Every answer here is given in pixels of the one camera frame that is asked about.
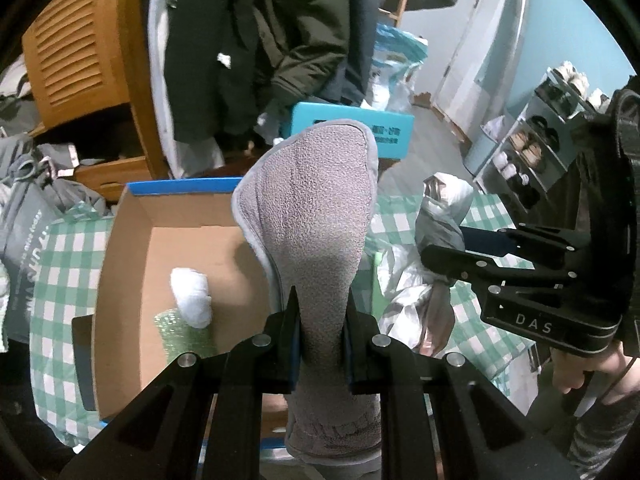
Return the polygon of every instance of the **green bubble wrap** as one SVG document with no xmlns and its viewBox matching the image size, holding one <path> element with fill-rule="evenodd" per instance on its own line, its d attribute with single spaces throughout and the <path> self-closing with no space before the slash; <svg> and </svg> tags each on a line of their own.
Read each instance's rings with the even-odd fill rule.
<svg viewBox="0 0 640 480">
<path fill-rule="evenodd" d="M 157 314 L 154 323 L 162 338 L 167 363 L 185 352 L 193 352 L 203 359 L 217 353 L 209 329 L 189 326 L 175 308 Z"/>
</svg>

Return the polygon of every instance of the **gray fabric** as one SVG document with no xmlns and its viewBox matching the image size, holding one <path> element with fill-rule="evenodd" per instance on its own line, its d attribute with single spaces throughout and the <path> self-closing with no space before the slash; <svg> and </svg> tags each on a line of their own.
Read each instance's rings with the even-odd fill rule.
<svg viewBox="0 0 640 480">
<path fill-rule="evenodd" d="M 40 123 L 40 113 L 33 97 L 0 98 L 0 128 L 4 136 L 28 133 Z"/>
<path fill-rule="evenodd" d="M 380 456 L 380 403 L 352 396 L 340 334 L 376 200 L 373 134 L 356 121 L 327 121 L 276 145 L 232 199 L 238 225 L 270 281 L 272 309 L 295 285 L 302 364 L 289 397 L 286 445 L 307 463 L 362 464 Z"/>
<path fill-rule="evenodd" d="M 10 280 L 4 329 L 9 338 L 23 343 L 29 342 L 28 305 L 49 225 L 79 202 L 101 215 L 108 212 L 104 199 L 83 184 L 52 180 L 48 164 L 39 158 L 26 134 L 0 139 L 0 182 L 11 189 L 0 216 L 0 258 Z"/>
<path fill-rule="evenodd" d="M 376 43 L 380 0 L 349 0 L 350 37 L 347 57 L 318 94 L 330 101 L 360 106 L 369 85 Z"/>
<path fill-rule="evenodd" d="M 39 144 L 38 151 L 43 156 L 48 156 L 57 171 L 59 170 L 72 170 L 79 165 L 79 160 L 74 160 L 72 156 L 72 148 L 70 142 L 66 144 Z"/>
</svg>

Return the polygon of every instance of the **shoe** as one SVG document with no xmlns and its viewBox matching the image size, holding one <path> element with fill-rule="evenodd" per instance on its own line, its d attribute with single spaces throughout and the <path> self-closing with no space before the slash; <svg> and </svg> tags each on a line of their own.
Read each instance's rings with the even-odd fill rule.
<svg viewBox="0 0 640 480">
<path fill-rule="evenodd" d="M 570 61 L 563 61 L 562 65 L 556 67 L 553 72 L 565 83 L 568 83 L 571 78 L 577 73 L 577 70 Z"/>
<path fill-rule="evenodd" d="M 525 186 L 529 185 L 529 175 L 517 173 L 507 180 L 507 185 L 516 195 L 519 195 L 525 189 Z"/>
<path fill-rule="evenodd" d="M 593 93 L 586 99 L 587 104 L 591 105 L 595 111 L 599 111 L 605 101 L 609 101 L 609 97 L 603 94 L 602 90 L 596 88 Z"/>
<path fill-rule="evenodd" d="M 502 171 L 504 167 L 509 163 L 509 157 L 505 152 L 500 152 L 497 155 L 494 155 L 494 158 L 492 158 L 492 162 L 494 163 L 496 170 Z"/>
<path fill-rule="evenodd" d="M 532 170 L 542 170 L 542 148 L 537 142 L 532 142 L 527 146 L 527 148 L 522 152 L 522 157 Z"/>
<path fill-rule="evenodd" d="M 509 142 L 513 146 L 513 149 L 517 152 L 521 152 L 522 150 L 524 150 L 524 148 L 529 143 L 529 140 L 529 134 L 527 132 L 524 132 L 523 130 L 520 130 L 519 132 L 509 137 Z"/>
<path fill-rule="evenodd" d="M 589 81 L 584 73 L 575 73 L 574 76 L 569 79 L 569 86 L 578 92 L 581 99 L 586 99 Z"/>
<path fill-rule="evenodd" d="M 536 94 L 556 113 L 558 113 L 556 108 L 558 107 L 558 102 L 562 99 L 562 96 L 564 96 L 564 92 L 553 84 L 551 79 L 547 78 L 540 83 L 536 88 Z"/>
<path fill-rule="evenodd" d="M 518 174 L 518 168 L 516 165 L 510 162 L 501 171 L 500 174 L 504 180 L 509 180 Z"/>
<path fill-rule="evenodd" d="M 560 151 L 560 137 L 554 128 L 545 128 L 541 138 L 555 153 Z"/>
<path fill-rule="evenodd" d="M 529 124 L 529 126 L 531 126 L 531 129 L 539 136 L 542 136 L 545 133 L 547 122 L 543 116 L 531 116 L 529 119 L 527 119 L 527 123 Z"/>
<path fill-rule="evenodd" d="M 531 186 L 525 186 L 523 190 L 518 193 L 518 198 L 525 209 L 531 209 L 540 201 L 540 193 Z"/>
</svg>

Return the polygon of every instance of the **pile of clothes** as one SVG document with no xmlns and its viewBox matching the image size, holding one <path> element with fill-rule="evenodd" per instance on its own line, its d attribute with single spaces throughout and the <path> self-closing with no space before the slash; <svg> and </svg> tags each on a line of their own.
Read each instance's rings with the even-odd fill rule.
<svg viewBox="0 0 640 480">
<path fill-rule="evenodd" d="M 68 150 L 35 146 L 28 134 L 0 139 L 0 352 L 8 339 L 28 343 L 33 287 L 50 225 L 78 205 L 110 214 L 104 198 L 83 184 L 57 178 Z"/>
<path fill-rule="evenodd" d="M 0 137 L 30 132 L 40 123 L 24 55 L 0 74 Z"/>
</svg>

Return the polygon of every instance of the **green gingham fabric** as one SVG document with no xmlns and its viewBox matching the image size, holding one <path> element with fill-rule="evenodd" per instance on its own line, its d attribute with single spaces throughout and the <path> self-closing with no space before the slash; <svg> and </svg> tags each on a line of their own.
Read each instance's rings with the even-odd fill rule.
<svg viewBox="0 0 640 480">
<path fill-rule="evenodd" d="M 392 245 L 415 243 L 415 219 L 421 203 L 421 195 L 378 197 L 360 268 L 352 286 L 359 310 L 370 313 L 373 255 Z M 480 193 L 475 194 L 462 225 L 490 231 L 514 227 L 500 197 Z M 494 259 L 503 267 L 532 268 L 530 262 L 510 254 Z M 532 346 L 533 341 L 482 322 L 480 304 L 468 283 L 457 282 L 452 287 L 451 304 L 456 323 L 445 352 L 463 354 L 508 396 L 509 377 L 505 368 Z"/>
<path fill-rule="evenodd" d="M 353 281 L 358 309 L 370 312 L 372 256 L 393 244 L 414 242 L 421 196 L 379 196 L 360 268 Z M 82 408 L 71 339 L 71 320 L 92 314 L 100 267 L 111 219 L 54 224 L 42 252 L 42 269 L 34 292 L 31 321 L 31 383 L 38 416 L 69 446 L 87 444 L 101 428 L 95 412 Z M 478 194 L 464 225 L 496 230 L 513 223 L 497 196 Z M 504 266 L 527 266 L 513 256 Z M 479 305 L 470 287 L 457 282 L 451 291 L 456 325 L 447 351 L 459 351 L 508 394 L 506 365 L 531 342 L 480 321 Z"/>
<path fill-rule="evenodd" d="M 112 218 L 78 207 L 53 224 L 40 257 L 31 316 L 31 386 L 36 413 L 68 446 L 87 444 L 102 427 L 82 407 L 71 320 L 94 312 Z"/>
</svg>

